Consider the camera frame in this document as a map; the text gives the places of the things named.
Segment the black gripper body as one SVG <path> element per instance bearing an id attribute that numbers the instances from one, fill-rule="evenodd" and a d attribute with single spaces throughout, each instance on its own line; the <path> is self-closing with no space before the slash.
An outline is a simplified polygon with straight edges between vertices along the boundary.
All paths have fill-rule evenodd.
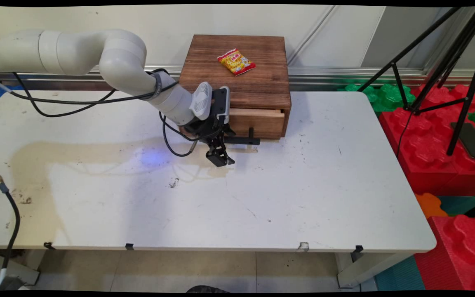
<path id="1" fill-rule="evenodd" d="M 186 124 L 186 133 L 194 141 L 213 139 L 223 132 L 225 124 L 227 124 L 226 117 L 209 117 L 206 120 L 192 121 Z"/>

